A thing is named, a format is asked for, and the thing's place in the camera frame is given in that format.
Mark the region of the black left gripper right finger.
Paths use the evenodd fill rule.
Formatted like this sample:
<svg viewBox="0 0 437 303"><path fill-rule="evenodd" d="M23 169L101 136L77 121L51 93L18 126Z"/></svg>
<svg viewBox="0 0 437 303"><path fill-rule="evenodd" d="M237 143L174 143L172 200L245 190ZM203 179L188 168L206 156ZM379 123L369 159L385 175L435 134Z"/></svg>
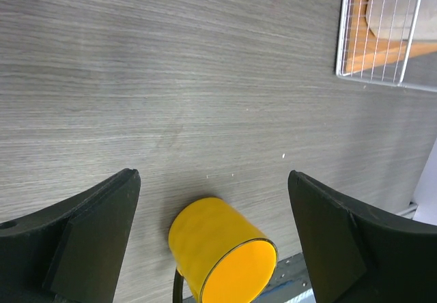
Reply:
<svg viewBox="0 0 437 303"><path fill-rule="evenodd" d="M436 226L298 171L288 191L316 302L436 301Z"/></svg>

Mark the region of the white roll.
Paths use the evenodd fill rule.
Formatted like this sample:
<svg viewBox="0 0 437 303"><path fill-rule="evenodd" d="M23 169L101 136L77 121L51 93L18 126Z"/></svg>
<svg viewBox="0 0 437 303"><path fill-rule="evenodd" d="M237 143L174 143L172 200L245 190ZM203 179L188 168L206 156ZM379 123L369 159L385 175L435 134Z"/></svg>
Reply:
<svg viewBox="0 0 437 303"><path fill-rule="evenodd" d="M419 13L413 39L436 39L436 0L368 0L366 21L372 33L385 40L407 40L417 4Z"/></svg>

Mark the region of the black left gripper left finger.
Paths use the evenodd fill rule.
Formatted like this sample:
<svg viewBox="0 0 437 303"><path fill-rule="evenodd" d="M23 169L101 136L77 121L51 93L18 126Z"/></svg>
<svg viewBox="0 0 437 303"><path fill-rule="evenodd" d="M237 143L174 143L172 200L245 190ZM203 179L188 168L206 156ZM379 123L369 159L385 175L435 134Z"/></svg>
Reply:
<svg viewBox="0 0 437 303"><path fill-rule="evenodd" d="M123 169L94 187L1 223L2 302L112 302L141 178Z"/></svg>

